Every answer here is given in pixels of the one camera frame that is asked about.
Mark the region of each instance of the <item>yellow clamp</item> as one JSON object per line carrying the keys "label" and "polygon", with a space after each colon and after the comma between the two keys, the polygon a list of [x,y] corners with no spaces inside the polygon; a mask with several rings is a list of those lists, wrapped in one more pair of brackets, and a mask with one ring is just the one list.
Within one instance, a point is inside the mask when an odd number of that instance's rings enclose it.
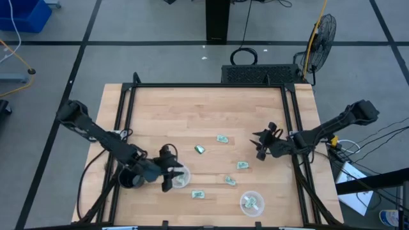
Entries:
{"label": "yellow clamp", "polygon": [[338,144],[338,136],[335,136],[334,138],[332,138],[331,141],[330,141],[330,143],[331,143],[331,147],[333,147],[333,148],[337,147],[337,144]]}

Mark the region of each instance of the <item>blue bin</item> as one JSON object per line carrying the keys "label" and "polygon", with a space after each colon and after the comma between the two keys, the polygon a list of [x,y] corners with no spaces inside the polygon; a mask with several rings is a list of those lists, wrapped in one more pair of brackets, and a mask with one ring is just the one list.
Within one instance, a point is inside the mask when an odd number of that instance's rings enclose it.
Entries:
{"label": "blue bin", "polygon": [[[44,0],[12,0],[12,5],[19,32],[39,33],[51,15]],[[8,0],[0,0],[0,30],[14,31]]]}

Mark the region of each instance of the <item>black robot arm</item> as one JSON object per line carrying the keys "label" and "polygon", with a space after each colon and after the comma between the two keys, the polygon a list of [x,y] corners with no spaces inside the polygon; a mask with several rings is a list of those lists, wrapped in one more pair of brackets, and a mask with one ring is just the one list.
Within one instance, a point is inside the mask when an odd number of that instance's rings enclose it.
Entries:
{"label": "black robot arm", "polygon": [[267,150],[276,158],[287,154],[309,154],[322,138],[332,139],[334,132],[352,124],[368,125],[378,119],[378,114],[370,101],[361,100],[348,105],[336,118],[312,130],[290,135],[287,140],[280,139],[282,129],[277,129],[277,125],[270,122],[268,129],[253,133],[260,136],[259,142],[253,140],[251,142],[256,145],[257,158],[260,160],[265,159]]}
{"label": "black robot arm", "polygon": [[155,181],[163,175],[165,180],[162,190],[164,192],[172,188],[172,178],[183,174],[168,171],[170,167],[183,166],[176,161],[176,156],[169,151],[167,146],[162,147],[159,157],[146,158],[148,154],[145,150],[134,144],[123,142],[119,134],[106,132],[95,124],[88,116],[87,107],[79,101],[67,101],[58,111],[57,119],[62,125],[85,139],[90,141],[92,137],[95,138],[125,169],[141,175],[147,182]]}

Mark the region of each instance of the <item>white paper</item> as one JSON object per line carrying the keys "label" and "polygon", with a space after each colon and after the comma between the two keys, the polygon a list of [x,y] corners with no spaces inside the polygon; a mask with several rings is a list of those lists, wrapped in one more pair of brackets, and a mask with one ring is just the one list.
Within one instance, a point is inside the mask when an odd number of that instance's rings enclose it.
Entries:
{"label": "white paper", "polygon": [[[360,172],[358,169],[356,169],[354,166],[352,166],[351,164],[347,162],[345,162],[345,164],[343,165],[343,171],[351,174],[352,176],[358,179],[366,177],[365,174],[363,174],[362,172]],[[348,176],[347,174],[345,174],[343,171],[339,172],[336,183],[342,183],[342,182],[355,180],[351,176]],[[356,193],[339,195],[338,199],[342,203],[348,205],[350,208],[352,208],[353,210],[357,211],[359,214],[364,216],[367,210],[367,206],[369,202],[371,201],[372,194],[373,194],[373,191],[358,192],[359,199],[362,202],[359,201]]]}

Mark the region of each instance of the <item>fan grille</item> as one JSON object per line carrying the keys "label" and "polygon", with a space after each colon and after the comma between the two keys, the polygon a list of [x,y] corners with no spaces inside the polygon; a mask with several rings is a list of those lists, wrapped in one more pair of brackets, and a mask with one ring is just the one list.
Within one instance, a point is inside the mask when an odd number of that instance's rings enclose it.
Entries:
{"label": "fan grille", "polygon": [[320,70],[325,60],[327,60],[332,43],[334,42],[336,27],[337,22],[331,14],[322,16],[318,32],[315,34],[313,44],[311,45],[307,69],[309,73],[312,73],[313,66],[315,67],[315,72]]}

